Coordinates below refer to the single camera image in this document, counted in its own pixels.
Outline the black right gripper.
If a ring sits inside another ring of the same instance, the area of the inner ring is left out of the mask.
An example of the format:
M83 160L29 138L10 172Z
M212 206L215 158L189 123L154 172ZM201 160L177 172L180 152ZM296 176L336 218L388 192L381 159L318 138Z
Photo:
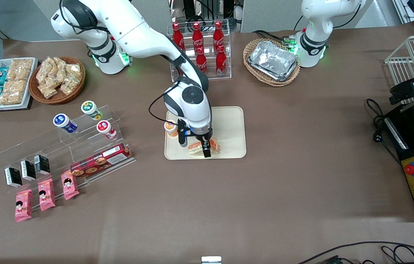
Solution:
M211 126L211 123L207 125L205 129L208 129L207 131L200 131L195 132L193 128L191 128L188 123L183 119L177 120L177 138L178 142L181 147L187 147L188 145L188 137L194 137L199 142L202 142L202 154L205 158L211 157L211 145L210 145L210 138L213 135L213 128Z

